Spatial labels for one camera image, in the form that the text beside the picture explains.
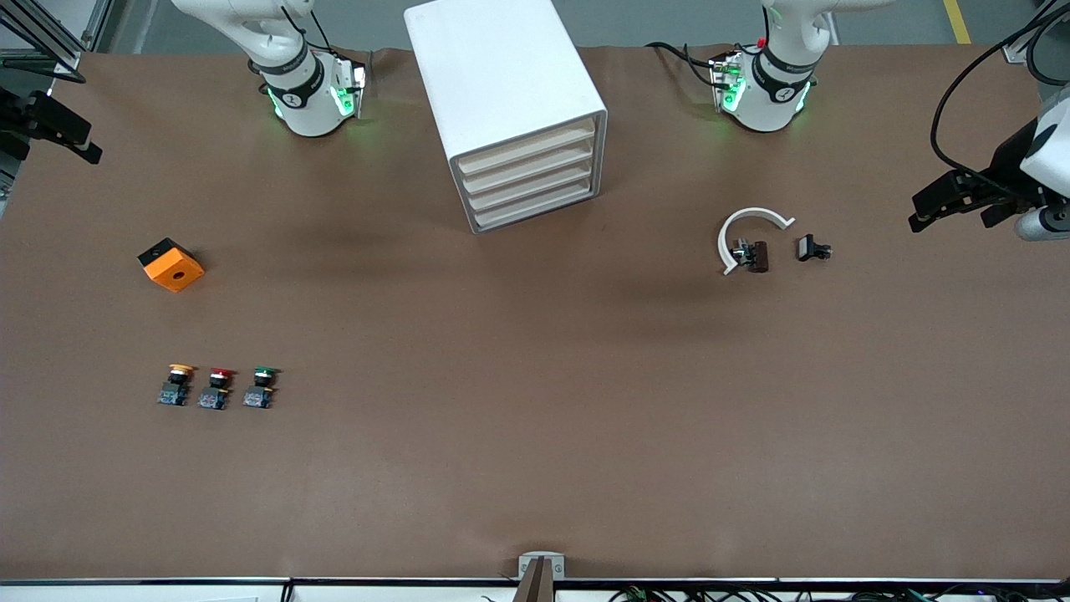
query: orange box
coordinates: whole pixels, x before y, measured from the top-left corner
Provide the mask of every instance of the orange box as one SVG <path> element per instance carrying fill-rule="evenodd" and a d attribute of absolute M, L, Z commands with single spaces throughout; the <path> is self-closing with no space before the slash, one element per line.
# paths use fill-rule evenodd
<path fill-rule="evenodd" d="M 204 267 L 188 250 L 169 237 L 159 241 L 137 256 L 152 281 L 171 292 L 178 292 L 204 275 Z"/>

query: black cable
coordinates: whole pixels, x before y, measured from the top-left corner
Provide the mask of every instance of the black cable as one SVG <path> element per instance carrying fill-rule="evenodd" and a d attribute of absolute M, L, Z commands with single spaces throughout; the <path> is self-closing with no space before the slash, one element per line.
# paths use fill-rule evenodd
<path fill-rule="evenodd" d="M 1044 13 L 1046 13 L 1048 10 L 1051 9 L 1052 6 L 1054 6 L 1055 3 L 1058 2 L 1058 1 L 1059 0 L 1048 0 L 1048 3 L 1044 4 L 1044 7 L 1040 9 L 1039 11 L 1037 11 L 1037 14 L 1033 15 L 1033 18 L 1029 19 L 1029 22 L 1039 21 L 1041 18 L 1043 18 Z"/>
<path fill-rule="evenodd" d="M 1029 42 L 1025 45 L 1025 66 L 1029 70 L 1029 74 L 1033 75 L 1038 81 L 1048 83 L 1049 86 L 1063 87 L 1070 83 L 1070 79 L 1056 79 L 1040 72 L 1037 67 L 1036 59 L 1037 44 L 1040 42 L 1040 38 L 1043 37 L 1044 34 L 1048 33 L 1048 31 L 1063 18 L 1063 15 L 1067 14 L 1068 11 L 1070 11 L 1070 4 L 1058 7 L 1055 12 L 1042 19 L 1029 21 L 1037 27 L 1037 30 L 1034 32 L 1033 37 L 1029 38 Z"/>
<path fill-rule="evenodd" d="M 706 79 L 705 77 L 703 77 L 701 73 L 699 73 L 698 67 L 694 66 L 694 61 L 691 59 L 690 52 L 687 51 L 687 44 L 684 44 L 684 58 L 687 60 L 687 66 L 691 67 L 691 73 L 693 73 L 694 76 L 699 78 L 699 81 L 702 81 L 706 86 L 709 86 L 710 88 L 716 88 L 718 90 L 728 90 L 729 89 L 729 84 L 728 83 L 719 83 L 719 82 L 710 81 L 710 80 Z M 706 66 L 706 68 L 709 68 L 709 63 L 706 62 L 705 66 Z"/>
<path fill-rule="evenodd" d="M 323 45 L 330 48 L 331 41 L 327 40 L 327 34 L 323 33 L 323 26 L 320 25 L 320 19 L 316 18 L 316 11 L 308 11 L 308 14 L 312 16 L 312 22 L 316 24 L 316 29 L 320 30 L 320 37 L 323 38 Z"/>
<path fill-rule="evenodd" d="M 988 50 L 981 52 L 981 55 L 979 57 L 977 57 L 976 59 L 974 59 L 974 61 L 972 63 L 969 63 L 968 65 L 966 65 L 966 68 L 962 70 L 962 73 L 960 73 L 958 75 L 958 77 L 956 77 L 954 80 L 951 82 L 951 84 L 948 86 L 947 91 L 944 92 L 944 95 L 939 99 L 939 104 L 936 105 L 936 111 L 933 113 L 932 127 L 929 129 L 929 143 L 932 146 L 933 152 L 936 154 L 936 156 L 941 160 L 943 160 L 944 163 L 948 164 L 949 166 L 951 166 L 951 167 L 953 167 L 953 168 L 962 171 L 963 173 L 968 174 L 969 176 L 977 177 L 978 180 L 980 180 L 980 181 L 982 181 L 982 182 L 984 182 L 984 183 L 987 183 L 987 184 L 995 187 L 999 191 L 1002 191 L 1002 192 L 1004 192 L 1004 194 L 1006 194 L 1006 195 L 1008 195 L 1008 196 L 1010 196 L 1012 198 L 1019 196 L 1018 194 L 1011 191 L 1009 188 L 1007 188 L 1003 184 L 999 184 L 999 183 L 993 181 L 992 179 L 987 177 L 985 175 L 982 175 L 976 169 L 967 167 L 967 166 L 963 165 L 962 163 L 959 163 L 958 160 L 956 160 L 956 159 L 951 158 L 950 156 L 948 156 L 947 153 L 945 153 L 944 150 L 939 146 L 939 140 L 937 139 L 937 133 L 939 132 L 939 120 L 941 120 L 941 117 L 943 117 L 943 114 L 944 114 L 944 108 L 947 105 L 947 101 L 951 97 L 951 94 L 954 93 L 954 91 L 959 88 L 959 86 L 963 82 L 963 80 L 965 80 L 966 77 L 970 73 L 973 73 L 973 71 L 975 68 L 977 68 L 977 66 L 979 64 L 981 64 L 982 62 L 984 62 L 984 60 L 988 59 L 989 57 L 991 57 L 992 55 L 998 52 L 999 49 L 1003 48 L 1004 46 L 1006 46 L 1007 44 L 1010 44 L 1014 40 L 1018 40 L 1022 35 L 1025 35 L 1029 31 L 1033 31 L 1037 27 L 1040 27 L 1041 25 L 1046 24 L 1049 18 L 1052 18 L 1053 16 L 1060 16 L 1060 15 L 1065 14 L 1067 11 L 1070 11 L 1070 4 L 1068 4 L 1067 6 L 1064 6 L 1063 9 L 1059 9 L 1058 11 L 1056 11 L 1055 13 L 1052 13 L 1052 15 L 1050 15 L 1049 17 L 1045 17 L 1044 19 L 1042 19 L 1040 21 L 1033 22 L 1033 24 L 1027 24 L 1022 29 L 1019 29 L 1014 33 L 1011 33 L 1010 35 L 1008 35 L 1007 37 L 1005 37 L 1002 42 L 996 43 L 994 46 L 992 46 Z"/>
<path fill-rule="evenodd" d="M 702 62 L 702 61 L 700 61 L 698 59 L 692 59 L 688 55 L 685 55 L 684 52 L 681 52 L 674 46 L 670 46 L 669 44 L 666 44 L 664 42 L 651 42 L 645 47 L 646 48 L 662 48 L 664 50 L 669 50 L 670 52 L 672 52 L 673 55 L 675 55 L 675 57 L 677 59 L 679 59 L 682 61 L 688 61 L 691 64 L 696 64 L 696 65 L 699 65 L 699 66 L 709 66 L 709 63 L 704 63 L 704 62 Z"/>

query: yellow floor line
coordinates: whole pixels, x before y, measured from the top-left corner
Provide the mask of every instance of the yellow floor line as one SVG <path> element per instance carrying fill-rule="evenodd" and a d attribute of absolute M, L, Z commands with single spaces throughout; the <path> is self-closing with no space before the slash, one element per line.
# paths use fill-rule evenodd
<path fill-rule="evenodd" d="M 951 21 L 954 41 L 959 44 L 969 44 L 969 32 L 966 31 L 966 21 L 962 18 L 959 0 L 944 0 L 944 10 L 947 11 L 947 19 Z"/>

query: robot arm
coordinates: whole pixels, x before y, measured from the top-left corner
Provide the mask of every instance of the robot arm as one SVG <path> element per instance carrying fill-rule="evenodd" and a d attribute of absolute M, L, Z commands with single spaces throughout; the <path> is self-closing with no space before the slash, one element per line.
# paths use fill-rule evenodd
<path fill-rule="evenodd" d="M 275 113 L 302 136 L 322 136 L 357 115 L 364 65 L 309 47 L 290 20 L 312 0 L 172 0 L 241 46 L 268 82 Z"/>
<path fill-rule="evenodd" d="M 1024 213 L 1014 231 L 1025 241 L 1070 237 L 1070 87 L 999 144 L 980 173 L 999 186 L 952 169 L 914 195 L 911 229 L 920 232 L 941 217 L 981 210 L 987 228 Z"/>
<path fill-rule="evenodd" d="M 895 0 L 762 0 L 769 18 L 765 46 L 746 48 L 715 64 L 715 90 L 720 110 L 744 126 L 775 132 L 788 125 L 810 91 L 810 77 L 828 48 L 830 32 L 824 13 L 868 11 Z"/>

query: c-shaped white piece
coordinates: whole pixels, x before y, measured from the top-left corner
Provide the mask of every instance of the c-shaped white piece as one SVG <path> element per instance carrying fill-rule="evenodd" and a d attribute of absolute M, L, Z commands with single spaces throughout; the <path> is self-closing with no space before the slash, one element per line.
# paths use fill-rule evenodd
<path fill-rule="evenodd" d="M 739 264 L 739 262 L 735 260 L 735 257 L 732 256 L 732 251 L 729 249 L 728 235 L 729 226 L 732 225 L 732 221 L 735 221 L 740 217 L 764 217 L 776 223 L 781 230 L 788 229 L 788 226 L 795 222 L 795 217 L 784 219 L 780 213 L 763 209 L 761 206 L 748 206 L 747 209 L 740 209 L 739 211 L 729 215 L 729 218 L 724 219 L 724 225 L 721 226 L 721 233 L 717 236 L 717 251 L 721 253 L 721 261 L 724 262 L 724 275 L 729 275 L 729 272 L 736 268 Z"/>

